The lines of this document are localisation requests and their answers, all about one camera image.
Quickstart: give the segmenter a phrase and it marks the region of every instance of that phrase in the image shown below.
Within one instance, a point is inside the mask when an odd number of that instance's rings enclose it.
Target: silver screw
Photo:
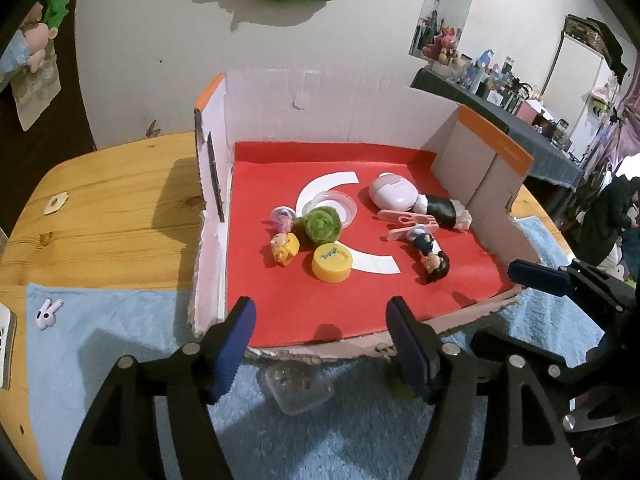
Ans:
[[[447,355],[458,355],[460,353],[460,347],[454,343],[444,343],[444,345],[442,345],[442,351]]]
[[[182,347],[182,353],[185,355],[194,355],[200,351],[200,345],[198,343],[187,343]]]
[[[565,431],[571,431],[575,428],[575,419],[573,415],[565,415],[562,418],[562,427]]]
[[[124,357],[121,357],[120,359],[118,359],[118,368],[129,368],[130,366],[133,365],[133,357],[129,356],[129,355],[125,355]]]
[[[509,362],[511,363],[511,366],[515,366],[516,368],[523,368],[527,363],[524,360],[524,357],[516,354],[509,356]]]
[[[553,378],[557,378],[560,376],[560,367],[558,365],[551,365],[547,372],[549,373],[550,376],[552,376]]]

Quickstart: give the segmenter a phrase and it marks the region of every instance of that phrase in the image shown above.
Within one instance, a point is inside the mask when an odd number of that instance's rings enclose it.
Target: yellow figurine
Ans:
[[[300,250],[300,242],[293,233],[278,233],[271,239],[273,259],[283,266],[289,265]]]

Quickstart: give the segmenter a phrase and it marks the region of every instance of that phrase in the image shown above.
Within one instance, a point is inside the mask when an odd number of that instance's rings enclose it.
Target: red surface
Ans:
[[[331,160],[336,155],[345,160],[308,162]],[[436,232],[451,268],[446,278],[428,285],[418,251],[403,241],[384,240],[391,224],[376,218],[377,208],[367,192],[369,184],[383,171],[390,171],[410,179],[420,192],[447,196],[429,169],[433,157],[417,150],[368,144],[236,145],[227,291],[229,304],[239,296],[255,301],[258,316],[251,346],[288,346],[386,330],[386,302],[393,296],[403,296],[417,319],[425,320],[486,300],[511,287],[504,270],[473,231]],[[382,162],[371,162],[372,159]],[[271,210],[279,205],[295,208],[306,184],[335,171],[355,171],[360,180],[360,184],[335,188],[350,195],[358,205],[358,214],[340,241],[361,252],[391,254],[400,274],[352,270],[342,283],[325,283],[311,271],[312,251],[301,252],[287,267],[274,263],[270,250],[275,234]]]

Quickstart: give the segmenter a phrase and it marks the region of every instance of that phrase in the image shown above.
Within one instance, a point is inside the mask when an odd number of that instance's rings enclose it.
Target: yellow bottle cap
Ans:
[[[324,244],[314,252],[311,269],[324,282],[339,283],[349,277],[353,257],[346,247],[338,244]]]

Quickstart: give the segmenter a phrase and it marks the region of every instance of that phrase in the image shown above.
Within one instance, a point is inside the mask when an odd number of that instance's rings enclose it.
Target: wooden table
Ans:
[[[69,193],[54,214],[51,196]],[[0,264],[0,301],[17,316],[10,389],[0,390],[0,424],[43,479],[29,417],[24,295],[29,282],[91,288],[190,288],[203,208],[193,133],[90,153],[49,171],[25,206]],[[521,188],[517,218],[537,216],[568,246]]]

